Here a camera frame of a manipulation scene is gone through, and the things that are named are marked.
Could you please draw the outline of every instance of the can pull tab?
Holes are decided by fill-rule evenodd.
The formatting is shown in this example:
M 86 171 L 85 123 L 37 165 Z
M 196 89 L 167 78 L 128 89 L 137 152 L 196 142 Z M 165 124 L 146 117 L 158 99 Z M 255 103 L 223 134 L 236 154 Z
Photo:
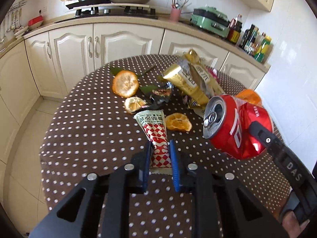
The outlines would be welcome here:
M 206 119 L 203 121 L 203 126 L 207 129 L 210 129 L 211 126 L 216 122 L 217 118 L 217 113 L 216 112 L 211 112 Z

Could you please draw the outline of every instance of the gas stove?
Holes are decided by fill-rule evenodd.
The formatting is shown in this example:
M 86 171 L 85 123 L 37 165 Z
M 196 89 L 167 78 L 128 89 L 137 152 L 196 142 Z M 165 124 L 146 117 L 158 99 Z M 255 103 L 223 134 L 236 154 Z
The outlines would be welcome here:
M 66 5 L 69 11 L 76 11 L 75 17 L 55 23 L 96 16 L 133 16 L 157 19 L 155 8 L 146 4 L 111 3 L 109 0 L 90 0 Z

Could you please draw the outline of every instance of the green electric cooker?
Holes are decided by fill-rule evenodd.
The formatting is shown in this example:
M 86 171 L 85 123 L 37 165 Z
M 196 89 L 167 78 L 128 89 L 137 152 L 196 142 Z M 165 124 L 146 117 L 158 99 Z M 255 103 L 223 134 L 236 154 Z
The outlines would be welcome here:
M 191 24 L 209 32 L 227 38 L 229 33 L 228 17 L 215 7 L 200 7 L 194 9 L 191 16 Z

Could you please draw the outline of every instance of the round table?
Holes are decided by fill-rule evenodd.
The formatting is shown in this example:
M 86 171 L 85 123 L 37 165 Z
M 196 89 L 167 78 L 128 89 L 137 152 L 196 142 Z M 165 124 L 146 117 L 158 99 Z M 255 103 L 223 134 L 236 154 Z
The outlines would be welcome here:
M 125 99 L 112 92 L 109 67 L 140 74 L 140 85 L 159 84 L 156 76 L 173 64 L 177 56 L 142 55 L 113 61 L 84 77 L 57 109 L 40 150 L 42 182 L 51 210 L 83 177 L 91 172 L 110 174 L 143 149 L 146 136 L 132 115 L 123 108 Z M 219 74 L 219 84 L 235 95 L 245 87 Z M 289 183 L 264 151 L 250 160 L 236 160 L 216 150 L 202 137 L 202 118 L 182 104 L 179 92 L 163 108 L 165 115 L 184 113 L 193 128 L 190 132 L 167 130 L 167 138 L 190 155 L 194 162 L 213 173 L 233 173 L 276 214 L 288 197 Z M 172 177 L 151 174 L 148 191 L 130 197 L 130 237 L 191 237 L 191 195 L 174 191 Z

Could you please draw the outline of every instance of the blue gripper pad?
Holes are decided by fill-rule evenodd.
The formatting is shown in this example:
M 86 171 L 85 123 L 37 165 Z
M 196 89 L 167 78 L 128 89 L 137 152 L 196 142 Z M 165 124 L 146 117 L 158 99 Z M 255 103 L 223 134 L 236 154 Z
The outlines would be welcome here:
M 168 146 L 168 150 L 170 153 L 171 163 L 172 163 L 172 173 L 173 173 L 173 184 L 176 192 L 180 191 L 180 171 L 179 171 L 179 163 L 177 158 L 177 151 L 175 147 L 174 140 L 170 140 L 170 145 Z
M 150 173 L 150 163 L 151 163 L 151 155 L 152 155 L 152 142 L 147 141 L 145 145 L 145 162 L 144 162 L 144 169 L 143 169 L 143 180 L 142 180 L 142 187 L 144 192 L 148 186 L 149 180 L 149 173 Z

